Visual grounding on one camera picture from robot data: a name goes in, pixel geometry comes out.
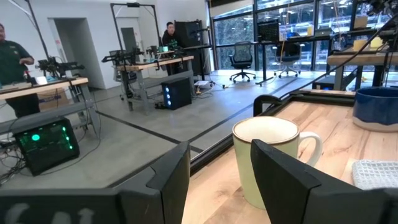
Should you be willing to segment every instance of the black office chair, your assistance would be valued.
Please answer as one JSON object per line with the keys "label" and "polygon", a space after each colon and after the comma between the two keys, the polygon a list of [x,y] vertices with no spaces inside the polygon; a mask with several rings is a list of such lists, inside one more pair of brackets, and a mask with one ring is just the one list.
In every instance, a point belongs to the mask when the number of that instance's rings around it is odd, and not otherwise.
{"label": "black office chair", "polygon": [[248,82],[250,82],[250,77],[248,77],[248,75],[253,75],[253,79],[256,79],[256,74],[243,71],[244,69],[251,68],[253,61],[253,56],[251,55],[251,43],[249,41],[235,43],[235,53],[234,55],[230,55],[229,59],[232,67],[241,70],[241,72],[231,75],[229,80],[236,83],[235,79],[240,75],[242,76],[242,79],[247,77]]}
{"label": "black office chair", "polygon": [[[295,37],[299,37],[300,34],[294,33]],[[301,46],[300,44],[297,43],[285,43],[283,47],[283,52],[282,51],[282,44],[279,44],[277,46],[276,54],[275,54],[275,59],[277,62],[279,62],[281,65],[284,65],[285,68],[281,70],[276,70],[274,72],[274,75],[276,75],[277,72],[279,73],[279,78],[282,78],[282,73],[286,72],[286,75],[289,76],[289,72],[294,72],[295,76],[297,77],[301,71],[297,71],[292,68],[293,64],[298,62],[301,58]]]}

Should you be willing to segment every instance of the white mug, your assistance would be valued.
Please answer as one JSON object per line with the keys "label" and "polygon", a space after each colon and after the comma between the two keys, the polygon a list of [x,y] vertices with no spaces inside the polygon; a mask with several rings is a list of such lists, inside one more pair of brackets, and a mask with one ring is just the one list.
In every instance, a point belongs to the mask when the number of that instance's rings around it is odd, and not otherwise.
{"label": "white mug", "polygon": [[286,119],[258,116],[238,122],[233,127],[233,139],[245,199],[257,208],[265,209],[250,159],[251,141],[260,139],[282,152],[297,158],[299,145],[306,138],[316,140],[315,150],[307,164],[314,166],[322,154],[322,140],[313,132],[300,132],[299,127]]}

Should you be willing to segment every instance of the blue ceramic pot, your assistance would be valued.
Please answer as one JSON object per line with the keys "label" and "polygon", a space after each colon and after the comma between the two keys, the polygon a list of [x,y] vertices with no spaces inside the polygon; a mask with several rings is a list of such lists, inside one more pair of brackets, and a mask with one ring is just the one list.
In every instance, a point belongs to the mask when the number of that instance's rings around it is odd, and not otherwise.
{"label": "blue ceramic pot", "polygon": [[353,121],[371,131],[398,131],[398,88],[369,87],[358,90]]}

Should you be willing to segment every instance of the gray cloth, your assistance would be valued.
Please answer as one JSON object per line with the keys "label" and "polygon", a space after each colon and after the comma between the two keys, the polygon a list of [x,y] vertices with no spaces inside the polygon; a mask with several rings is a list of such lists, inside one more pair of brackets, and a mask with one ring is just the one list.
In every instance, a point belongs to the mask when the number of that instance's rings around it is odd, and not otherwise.
{"label": "gray cloth", "polygon": [[360,160],[353,163],[354,185],[363,190],[398,187],[398,162]]}

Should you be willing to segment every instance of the wooden table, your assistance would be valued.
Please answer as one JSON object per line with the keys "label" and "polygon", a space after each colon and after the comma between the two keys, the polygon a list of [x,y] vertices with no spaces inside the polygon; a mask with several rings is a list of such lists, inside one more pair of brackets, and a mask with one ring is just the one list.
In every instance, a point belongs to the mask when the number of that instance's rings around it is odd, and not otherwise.
{"label": "wooden table", "polygon": [[73,96],[74,104],[60,106],[54,110],[44,111],[37,114],[32,114],[29,116],[25,116],[19,119],[5,121],[0,123],[0,134],[8,133],[14,129],[20,129],[24,126],[29,126],[32,124],[46,122],[48,119],[56,118],[59,116],[66,116],[73,113],[78,113],[84,110],[87,110],[90,115],[90,121],[86,120],[86,116],[80,115],[81,125],[86,125],[87,123],[91,123],[94,127],[96,134],[100,132],[100,120],[98,115],[95,112],[94,100],[91,97],[90,91],[88,90],[88,79],[87,78],[77,78],[76,80],[72,80],[71,82],[53,82],[46,85],[36,85],[31,87],[30,83],[17,83],[15,85],[5,85],[3,89],[0,90],[0,100],[6,100],[18,96],[25,96],[34,93],[41,93],[47,90],[54,90],[58,88],[69,87],[72,83],[72,86],[79,86],[81,90],[81,94],[83,95],[84,101],[79,101],[76,96]]}
{"label": "wooden table", "polygon": [[[126,69],[124,69],[124,65],[120,65],[116,69],[122,73],[122,82],[123,82],[124,89],[126,90],[126,93],[130,90],[130,84],[129,84],[129,78],[128,78],[127,72],[134,72],[137,75],[137,81],[138,81],[138,85],[139,85],[139,89],[137,89],[137,92],[140,95],[141,100],[144,104],[145,114],[149,114],[150,106],[149,106],[149,100],[148,100],[148,95],[147,95],[148,88],[152,88],[154,86],[161,85],[163,82],[168,82],[168,81],[176,80],[179,78],[189,78],[192,94],[196,95],[195,87],[193,85],[193,70],[192,70],[192,62],[191,62],[192,60],[193,60],[193,56],[186,56],[183,58],[175,58],[175,59],[159,59],[159,64],[154,62],[154,63],[146,63],[146,64],[142,64],[142,65],[139,65],[139,64],[126,65]],[[143,69],[157,68],[158,66],[168,65],[168,64],[172,64],[172,63],[179,63],[181,61],[188,62],[188,70],[186,72],[169,75],[169,76],[163,77],[163,78],[144,78],[142,76],[141,71]],[[129,110],[132,111],[133,110],[132,98],[128,98],[128,97],[126,97],[126,98],[127,98],[126,102],[129,107]]]}
{"label": "wooden table", "polygon": [[[353,124],[352,113],[350,107],[293,102],[277,117],[297,123],[301,131],[319,134],[323,139],[323,153],[315,168],[352,184],[354,161],[398,160],[398,133],[363,130]],[[314,140],[304,140],[299,159],[307,161],[314,147]],[[253,207],[243,197],[233,147],[191,177],[182,223],[270,223],[265,210]]]}
{"label": "wooden table", "polygon": [[[366,48],[364,51],[376,51],[377,48]],[[349,48],[346,49],[345,51],[347,52],[352,52],[353,49]],[[345,61],[347,61],[349,58],[351,58],[353,55],[331,55],[328,57],[328,64],[329,65],[341,65]],[[358,85],[361,84],[361,78],[362,78],[362,69],[364,65],[374,65],[374,76],[373,76],[373,84],[372,86],[381,86],[382,81],[384,80],[384,70],[383,70],[383,65],[384,65],[384,58],[386,56],[386,53],[376,53],[376,54],[360,54],[357,55],[355,58],[350,60],[346,65],[357,65],[358,66],[358,71],[357,71],[357,82],[356,82],[356,88],[358,88]],[[388,56],[388,63],[390,61],[391,54]],[[391,58],[391,65],[398,65],[398,52],[394,52],[392,54]],[[343,74],[344,74],[344,67],[338,68],[336,70],[336,75],[335,75],[335,85],[334,85],[334,90],[343,90],[342,89],[342,82],[343,82]]]}

